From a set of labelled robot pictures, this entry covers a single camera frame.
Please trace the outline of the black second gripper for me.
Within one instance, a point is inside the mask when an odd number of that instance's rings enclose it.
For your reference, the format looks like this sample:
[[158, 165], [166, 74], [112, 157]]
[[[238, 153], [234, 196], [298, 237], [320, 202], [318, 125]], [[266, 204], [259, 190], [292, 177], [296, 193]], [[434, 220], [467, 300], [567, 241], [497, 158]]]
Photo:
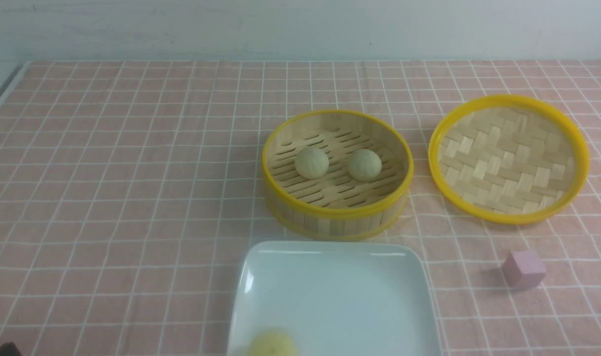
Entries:
[[22, 353], [14, 342], [8, 342], [0, 346], [0, 356], [22, 356]]

